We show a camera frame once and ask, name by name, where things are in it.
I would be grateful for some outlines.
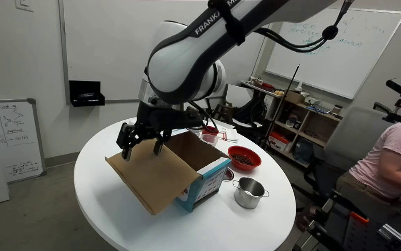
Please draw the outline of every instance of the floor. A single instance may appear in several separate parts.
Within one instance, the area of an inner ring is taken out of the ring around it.
[[[300,172],[274,157],[296,186],[307,189]],[[45,176],[9,185],[8,203],[0,204],[0,251],[111,251],[80,214],[72,185],[73,164],[48,168]],[[296,204],[307,200],[296,194]],[[300,232],[293,228],[278,249],[292,250]]]

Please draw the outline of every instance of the black chair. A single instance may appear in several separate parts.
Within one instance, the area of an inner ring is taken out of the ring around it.
[[[303,174],[311,186],[313,203],[321,206],[338,178],[364,158],[381,133],[391,126],[375,111],[350,108],[324,148],[313,148],[314,161]]]

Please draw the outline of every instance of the desk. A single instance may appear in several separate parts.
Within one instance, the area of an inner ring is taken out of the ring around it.
[[[269,192],[256,210],[239,208],[232,197],[235,187],[224,182],[218,194],[191,214],[171,204],[151,217],[104,161],[119,153],[115,144],[119,128],[120,122],[93,136],[77,155],[73,171],[75,193],[84,218],[112,247],[272,251],[286,239],[296,214],[292,187],[279,167],[251,141],[237,139],[239,146],[260,155],[261,165],[250,178]],[[230,146],[219,140],[215,147],[226,153]]]

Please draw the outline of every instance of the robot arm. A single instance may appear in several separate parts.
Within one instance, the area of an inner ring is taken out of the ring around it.
[[[334,2],[208,0],[208,9],[187,27],[172,24],[147,61],[136,123],[123,125],[118,135],[122,157],[127,160],[133,146],[148,139],[157,139],[158,154],[172,129],[201,126],[198,115],[176,108],[208,97],[222,84],[224,72],[217,61],[251,31],[274,22],[304,22]],[[352,2],[343,0],[342,15]]]

